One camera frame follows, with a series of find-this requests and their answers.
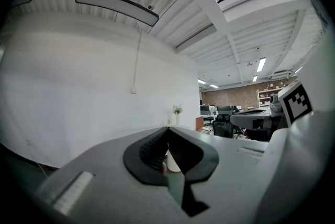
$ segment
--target white wall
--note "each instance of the white wall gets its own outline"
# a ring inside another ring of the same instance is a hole
[[[16,26],[0,67],[0,142],[60,167],[100,142],[199,116],[195,63],[142,36],[137,94],[131,94],[139,33],[84,15],[32,14]]]

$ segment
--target white shelf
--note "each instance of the white shelf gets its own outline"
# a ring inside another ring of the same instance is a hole
[[[267,93],[267,92],[279,91],[281,89],[284,89],[284,88],[282,87],[282,88],[275,88],[275,89],[270,89],[270,90],[265,90],[265,91],[259,91],[258,93],[262,94],[262,93]]]

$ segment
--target brown wall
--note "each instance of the brown wall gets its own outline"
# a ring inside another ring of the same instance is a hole
[[[247,110],[248,107],[258,108],[256,95],[257,89],[262,91],[266,89],[267,85],[270,85],[270,83],[273,84],[274,88],[276,86],[280,87],[281,82],[283,82],[283,85],[288,85],[295,79],[297,78],[293,77],[289,78],[288,81],[284,79],[225,90],[202,92],[203,104],[215,104],[215,106],[242,106],[243,110]]]

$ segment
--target office chair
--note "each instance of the office chair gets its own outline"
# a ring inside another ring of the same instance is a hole
[[[229,114],[219,114],[213,121],[214,136],[232,138],[233,124],[230,122]]]

